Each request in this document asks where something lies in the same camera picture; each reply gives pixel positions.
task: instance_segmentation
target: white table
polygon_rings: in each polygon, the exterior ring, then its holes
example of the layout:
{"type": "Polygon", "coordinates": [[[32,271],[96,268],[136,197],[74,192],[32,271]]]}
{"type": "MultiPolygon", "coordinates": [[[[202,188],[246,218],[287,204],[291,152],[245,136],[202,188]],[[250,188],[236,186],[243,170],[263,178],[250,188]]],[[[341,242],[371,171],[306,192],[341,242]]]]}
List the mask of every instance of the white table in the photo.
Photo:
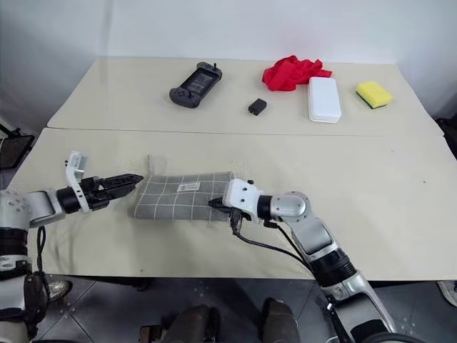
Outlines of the white table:
{"type": "Polygon", "coordinates": [[[97,59],[67,102],[49,121],[63,129],[206,132],[230,134],[326,134],[341,136],[442,136],[432,118],[393,64],[334,64],[343,116],[337,125],[310,121],[307,86],[272,92],[261,82],[273,61],[208,60],[217,62],[222,80],[197,109],[169,99],[200,60],[97,59]],[[377,81],[394,100],[370,109],[355,89],[359,82],[377,81]],[[252,116],[247,106],[257,98],[267,108],[252,116]]]}
{"type": "MultiPolygon", "coordinates": [[[[268,192],[300,190],[371,280],[457,279],[457,162],[442,137],[277,136],[45,129],[10,188],[66,186],[70,150],[86,176],[232,169],[268,192]]],[[[131,194],[108,209],[48,227],[49,273],[154,277],[310,277],[297,262],[252,247],[226,224],[131,218],[131,194]]],[[[35,231],[29,248],[36,253],[35,231]]],[[[244,234],[285,243],[272,229],[244,234]]]]}

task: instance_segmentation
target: red cloth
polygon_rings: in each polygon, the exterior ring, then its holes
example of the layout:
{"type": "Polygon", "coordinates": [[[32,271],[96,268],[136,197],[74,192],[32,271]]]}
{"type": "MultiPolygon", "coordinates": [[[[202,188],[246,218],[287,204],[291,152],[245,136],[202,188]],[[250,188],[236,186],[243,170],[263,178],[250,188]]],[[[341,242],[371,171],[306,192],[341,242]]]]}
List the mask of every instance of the red cloth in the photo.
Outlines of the red cloth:
{"type": "Polygon", "coordinates": [[[262,81],[271,91],[293,91],[297,84],[308,84],[313,76],[330,77],[331,71],[323,70],[322,62],[318,59],[315,62],[309,59],[299,61],[292,55],[265,69],[262,81]]]}

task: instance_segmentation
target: yellow sponge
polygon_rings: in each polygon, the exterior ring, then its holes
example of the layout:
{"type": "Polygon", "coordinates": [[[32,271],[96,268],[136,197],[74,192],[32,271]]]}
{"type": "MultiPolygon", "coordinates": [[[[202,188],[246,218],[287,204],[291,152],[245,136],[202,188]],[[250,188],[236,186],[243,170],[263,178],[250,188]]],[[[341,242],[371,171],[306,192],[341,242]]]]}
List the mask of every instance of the yellow sponge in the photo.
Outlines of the yellow sponge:
{"type": "Polygon", "coordinates": [[[393,96],[378,82],[368,81],[358,84],[356,92],[365,102],[372,108],[381,107],[387,105],[392,101],[393,96]]]}

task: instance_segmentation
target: white box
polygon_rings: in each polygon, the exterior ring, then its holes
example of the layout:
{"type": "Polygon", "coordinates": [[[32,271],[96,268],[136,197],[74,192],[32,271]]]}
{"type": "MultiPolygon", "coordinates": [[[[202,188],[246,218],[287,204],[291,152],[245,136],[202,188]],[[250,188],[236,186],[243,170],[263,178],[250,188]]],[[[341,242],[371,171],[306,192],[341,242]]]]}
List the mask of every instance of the white box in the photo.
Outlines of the white box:
{"type": "Polygon", "coordinates": [[[341,117],[340,99],[335,79],[311,77],[308,85],[309,119],[336,123],[341,117]]]}

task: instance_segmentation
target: black game controller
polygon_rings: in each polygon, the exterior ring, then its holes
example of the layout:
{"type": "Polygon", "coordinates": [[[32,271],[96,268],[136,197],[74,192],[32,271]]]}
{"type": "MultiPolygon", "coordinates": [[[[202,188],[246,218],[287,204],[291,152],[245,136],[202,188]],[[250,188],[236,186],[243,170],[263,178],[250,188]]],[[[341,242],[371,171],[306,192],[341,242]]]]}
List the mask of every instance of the black game controller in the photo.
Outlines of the black game controller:
{"type": "Polygon", "coordinates": [[[217,81],[222,78],[222,70],[206,63],[197,64],[197,70],[178,88],[170,89],[170,99],[175,104],[195,109],[217,81]]]}

